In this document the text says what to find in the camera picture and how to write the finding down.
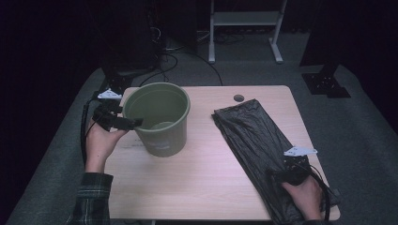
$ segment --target plaid sleeve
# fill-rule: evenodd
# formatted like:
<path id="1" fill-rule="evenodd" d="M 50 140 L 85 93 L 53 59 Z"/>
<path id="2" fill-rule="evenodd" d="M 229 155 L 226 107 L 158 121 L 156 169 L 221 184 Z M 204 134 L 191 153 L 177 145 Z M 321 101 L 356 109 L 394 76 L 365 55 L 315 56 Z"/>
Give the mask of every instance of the plaid sleeve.
<path id="1" fill-rule="evenodd" d="M 110 224 L 108 200 L 113 179 L 104 173 L 85 173 L 67 224 Z"/>

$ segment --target wooden table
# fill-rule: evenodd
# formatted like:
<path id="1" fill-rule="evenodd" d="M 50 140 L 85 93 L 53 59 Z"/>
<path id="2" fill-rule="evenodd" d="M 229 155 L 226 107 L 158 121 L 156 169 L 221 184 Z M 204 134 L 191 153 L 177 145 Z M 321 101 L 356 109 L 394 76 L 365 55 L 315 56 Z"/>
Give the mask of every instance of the wooden table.
<path id="1" fill-rule="evenodd" d="M 286 86 L 183 87 L 191 100 L 185 147 L 172 157 L 147 153 L 135 131 L 117 144 L 105 172 L 114 178 L 111 218 L 270 220 L 246 173 L 215 126 L 214 110 L 256 98 L 296 146 L 313 147 Z M 122 102 L 135 88 L 126 90 Z M 317 156 L 310 162 L 323 175 Z M 332 207 L 330 219 L 340 216 Z"/>

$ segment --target black cable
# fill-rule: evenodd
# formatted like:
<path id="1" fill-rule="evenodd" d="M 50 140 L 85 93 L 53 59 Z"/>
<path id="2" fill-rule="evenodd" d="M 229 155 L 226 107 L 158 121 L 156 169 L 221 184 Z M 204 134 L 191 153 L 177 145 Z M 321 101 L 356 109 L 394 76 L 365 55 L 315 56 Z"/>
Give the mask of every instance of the black cable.
<path id="1" fill-rule="evenodd" d="M 163 74 L 163 76 L 164 76 L 164 79 L 163 79 L 163 80 L 164 80 L 164 81 L 167 80 L 167 82 L 168 82 L 169 79 L 168 79 L 168 77 L 165 75 L 165 72 L 170 71 L 170 70 L 172 70 L 173 68 L 175 68 L 176 65 L 178 64 L 178 59 L 177 59 L 175 56 L 173 56 L 173 55 L 171 55 L 171 54 L 168 54 L 168 53 L 165 53 L 164 55 L 173 57 L 173 58 L 176 60 L 175 64 L 174 64 L 172 67 L 167 68 L 166 70 L 163 70 L 161 67 L 158 68 L 161 72 L 152 74 L 151 76 L 147 77 L 145 80 L 143 80 L 143 81 L 140 83 L 140 85 L 138 85 L 139 87 L 141 87 L 141 86 L 142 86 L 145 82 L 147 82 L 149 79 L 151 79 L 151 78 L 153 78 L 153 77 L 155 77 L 155 76 L 157 76 L 157 75 L 159 75 L 159 74 Z"/>
<path id="2" fill-rule="evenodd" d="M 85 126 L 86 126 L 86 122 L 87 122 L 88 109 L 90 107 L 91 101 L 93 101 L 93 98 L 90 98 L 83 106 L 82 122 L 81 122 L 81 126 L 80 126 L 80 146 L 82 149 L 82 157 L 83 157 L 84 165 L 87 160 L 87 154 L 85 152 Z"/>
<path id="3" fill-rule="evenodd" d="M 198 54 L 196 54 L 196 53 L 193 53 L 193 52 L 173 52 L 173 53 L 186 53 L 186 54 L 192 54 L 192 55 L 194 55 L 194 56 L 196 56 L 196 57 L 202 59 L 205 63 L 207 63 L 207 64 L 216 72 L 216 74 L 217 74 L 217 76 L 218 76 L 218 78 L 219 78 L 219 81 L 220 81 L 220 85 L 223 86 L 223 83 L 222 83 L 222 76 L 220 75 L 219 71 L 218 71 L 216 68 L 214 68 L 213 65 L 211 65 L 206 59 L 204 59 L 204 58 L 201 57 L 200 55 L 198 55 Z"/>
<path id="4" fill-rule="evenodd" d="M 241 38 L 237 38 L 235 35 L 225 35 L 225 34 L 219 34 L 216 36 L 214 39 L 214 43 L 220 44 L 220 45 L 233 45 L 236 44 L 240 41 L 245 40 L 244 35 L 240 35 Z"/>
<path id="5" fill-rule="evenodd" d="M 315 179 L 315 181 L 318 183 L 319 187 L 322 188 L 322 191 L 324 193 L 325 196 L 325 221 L 329 221 L 329 216 L 330 216 L 330 196 L 329 196 L 329 188 L 328 186 L 325 184 L 325 182 L 323 182 L 322 176 L 318 176 L 316 173 L 314 173 L 313 171 L 308 171 L 306 168 L 302 167 L 301 165 L 299 165 L 298 163 L 295 163 L 296 166 L 300 167 L 302 170 L 306 171 L 309 173 L 309 175 L 311 177 L 313 177 Z"/>

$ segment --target bucket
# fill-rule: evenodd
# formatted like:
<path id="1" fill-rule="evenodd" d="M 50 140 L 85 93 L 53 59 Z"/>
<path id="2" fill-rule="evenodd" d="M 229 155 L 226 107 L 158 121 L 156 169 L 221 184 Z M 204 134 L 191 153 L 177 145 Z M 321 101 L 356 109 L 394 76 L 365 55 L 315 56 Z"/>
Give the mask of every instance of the bucket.
<path id="1" fill-rule="evenodd" d="M 170 157 L 187 141 L 187 115 L 191 102 L 179 86 L 155 82 L 132 92 L 123 104 L 123 117 L 143 118 L 135 131 L 146 150 L 157 157 Z"/>

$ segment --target black trash bag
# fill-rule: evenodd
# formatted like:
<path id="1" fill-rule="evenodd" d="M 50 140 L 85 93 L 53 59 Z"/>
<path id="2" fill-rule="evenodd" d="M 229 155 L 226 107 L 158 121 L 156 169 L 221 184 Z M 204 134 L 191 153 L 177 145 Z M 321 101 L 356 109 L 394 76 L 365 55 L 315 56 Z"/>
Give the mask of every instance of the black trash bag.
<path id="1" fill-rule="evenodd" d="M 302 214 L 270 172 L 283 172 L 293 147 L 256 100 L 214 111 L 214 122 L 277 224 L 300 224 Z"/>

